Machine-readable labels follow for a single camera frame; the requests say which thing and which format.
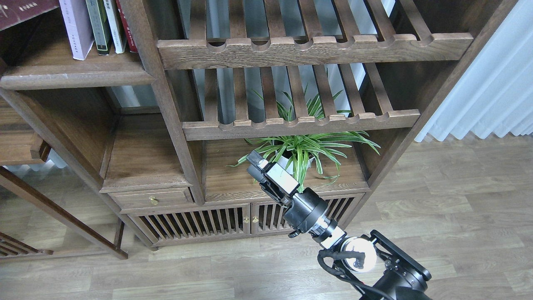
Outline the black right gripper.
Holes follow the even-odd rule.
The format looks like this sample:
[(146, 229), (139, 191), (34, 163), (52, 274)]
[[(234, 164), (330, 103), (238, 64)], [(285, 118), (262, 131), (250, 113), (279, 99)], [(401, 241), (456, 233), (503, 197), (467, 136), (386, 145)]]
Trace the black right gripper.
[(327, 203), (316, 192), (305, 188), (304, 192), (296, 193), (299, 182), (278, 163), (269, 162), (255, 150), (246, 159), (251, 164), (247, 172), (266, 194), (286, 208), (282, 217), (295, 229), (293, 234), (327, 232)]

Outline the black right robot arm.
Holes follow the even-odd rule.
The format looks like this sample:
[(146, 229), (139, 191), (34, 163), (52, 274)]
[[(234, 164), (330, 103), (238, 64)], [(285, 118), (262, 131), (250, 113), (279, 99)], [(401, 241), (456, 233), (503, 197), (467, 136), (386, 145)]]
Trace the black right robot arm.
[(431, 273), (377, 230), (369, 236), (349, 237), (337, 221), (327, 217), (327, 203), (310, 188), (298, 191), (299, 182), (276, 162), (258, 152), (247, 156), (247, 171), (286, 211), (282, 217), (292, 228), (289, 237), (309, 233), (322, 246), (317, 260), (330, 275), (350, 283), (363, 300), (426, 300)]

